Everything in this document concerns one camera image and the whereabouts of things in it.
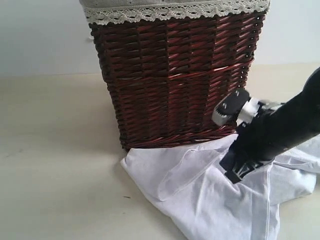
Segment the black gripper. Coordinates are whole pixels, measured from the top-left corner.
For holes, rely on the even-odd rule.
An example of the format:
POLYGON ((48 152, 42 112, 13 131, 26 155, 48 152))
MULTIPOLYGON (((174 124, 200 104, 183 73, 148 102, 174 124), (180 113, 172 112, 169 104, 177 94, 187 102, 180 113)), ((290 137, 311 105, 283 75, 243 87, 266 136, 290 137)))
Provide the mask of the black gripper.
POLYGON ((278 155, 277 148, 267 138, 266 123, 272 113, 272 110, 263 111, 251 123, 243 121, 237 127, 238 136, 219 163, 232 184, 268 165, 278 155))

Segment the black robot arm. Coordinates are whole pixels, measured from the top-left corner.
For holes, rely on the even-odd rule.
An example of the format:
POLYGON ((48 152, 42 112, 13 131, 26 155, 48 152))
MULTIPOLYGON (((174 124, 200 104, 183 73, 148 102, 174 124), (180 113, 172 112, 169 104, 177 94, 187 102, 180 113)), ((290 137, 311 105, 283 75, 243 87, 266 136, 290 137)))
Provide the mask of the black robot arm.
POLYGON ((320 133, 320 70, 301 92, 285 103, 263 101, 237 88, 214 108, 212 121, 222 126, 239 120, 237 138, 220 161, 233 183, 270 164, 275 158, 320 133))

